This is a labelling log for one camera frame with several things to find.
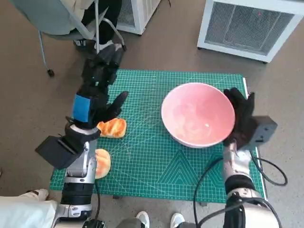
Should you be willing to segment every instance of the chair leg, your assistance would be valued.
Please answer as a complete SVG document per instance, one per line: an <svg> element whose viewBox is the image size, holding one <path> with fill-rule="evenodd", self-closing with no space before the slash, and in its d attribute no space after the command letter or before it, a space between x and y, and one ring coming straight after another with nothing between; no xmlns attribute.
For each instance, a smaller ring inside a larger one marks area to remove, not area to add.
<svg viewBox="0 0 304 228"><path fill-rule="evenodd" d="M113 25L113 23L107 19L107 18L103 18L103 21L108 23L111 28L114 30L114 32L116 33L116 35L119 37L121 43L122 43L122 46L123 46L123 49L126 50L126 45L124 44L124 38L122 37L122 35L119 33L119 31L115 28L115 26Z"/></svg>
<svg viewBox="0 0 304 228"><path fill-rule="evenodd" d="M99 0L95 0L94 4L95 4L95 25L96 25L96 54L98 55L99 53L99 23L98 23L98 16L99 16L99 12L98 12L98 2Z"/></svg>
<svg viewBox="0 0 304 228"><path fill-rule="evenodd" d="M55 75L55 74L54 74L54 71L53 71L52 69L49 69L48 66L47 66L46 57L45 57L45 54L44 54L43 40L42 40L42 35L41 35L41 32L40 32L40 31L38 31L38 36L39 36L40 49L41 49L41 54L42 54L42 59L43 59L44 66L45 66L46 69L47 69L47 74L48 74L50 77L53 77L53 76Z"/></svg>

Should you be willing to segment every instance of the pink bowl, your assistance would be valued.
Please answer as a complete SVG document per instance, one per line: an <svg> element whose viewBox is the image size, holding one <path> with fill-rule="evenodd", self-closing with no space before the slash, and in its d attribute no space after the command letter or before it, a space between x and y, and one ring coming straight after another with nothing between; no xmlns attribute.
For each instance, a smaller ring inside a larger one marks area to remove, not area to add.
<svg viewBox="0 0 304 228"><path fill-rule="evenodd" d="M162 103L161 117L171 136L192 148L223 141L235 122L228 98L204 83L187 83L171 90Z"/></svg>

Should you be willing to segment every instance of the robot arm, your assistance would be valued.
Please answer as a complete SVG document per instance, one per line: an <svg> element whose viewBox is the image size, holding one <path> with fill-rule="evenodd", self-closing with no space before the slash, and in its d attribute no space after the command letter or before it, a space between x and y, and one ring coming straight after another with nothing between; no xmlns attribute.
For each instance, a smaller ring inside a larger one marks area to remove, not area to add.
<svg viewBox="0 0 304 228"><path fill-rule="evenodd" d="M72 117L67 117L65 135L49 136L37 149L57 169L66 168L61 202L52 227L102 228L104 222L91 219L91 197L97 162L95 150L100 131L97 124L119 115L128 92L108 104L108 86L116 79L123 50L110 45L94 59L85 61L83 83L74 98Z"/></svg>
<svg viewBox="0 0 304 228"><path fill-rule="evenodd" d="M249 163L252 160L257 163L252 151L269 141L277 124L269 116L252 116L254 94L246 100L235 88L224 93L236 113L234 130L224 141L226 209L242 203L225 213L224 228L280 228L277 214L268 202L261 199L249 173Z"/></svg>

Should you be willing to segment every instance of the white cabinet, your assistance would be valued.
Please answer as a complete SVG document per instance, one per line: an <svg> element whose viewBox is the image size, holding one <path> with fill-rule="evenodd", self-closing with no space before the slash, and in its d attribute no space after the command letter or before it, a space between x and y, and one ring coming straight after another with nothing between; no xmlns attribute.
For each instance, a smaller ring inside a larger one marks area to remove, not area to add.
<svg viewBox="0 0 304 228"><path fill-rule="evenodd" d="M302 14L304 1L206 0L197 46L270 62Z"/></svg>
<svg viewBox="0 0 304 228"><path fill-rule="evenodd" d="M141 35L161 0L123 0L117 29Z"/></svg>

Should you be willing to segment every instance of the orange bread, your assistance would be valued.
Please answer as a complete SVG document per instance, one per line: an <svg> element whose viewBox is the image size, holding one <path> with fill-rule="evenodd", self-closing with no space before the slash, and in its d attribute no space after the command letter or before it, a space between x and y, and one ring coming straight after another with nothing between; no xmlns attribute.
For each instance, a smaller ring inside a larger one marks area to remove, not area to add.
<svg viewBox="0 0 304 228"><path fill-rule="evenodd" d="M99 122L97 128L101 131L101 137L122 138L127 129L127 123L124 119L115 118L106 123Z"/></svg>
<svg viewBox="0 0 304 228"><path fill-rule="evenodd" d="M95 179L105 177L111 168L111 157L108 151L104 149L95 150L97 168Z"/></svg>

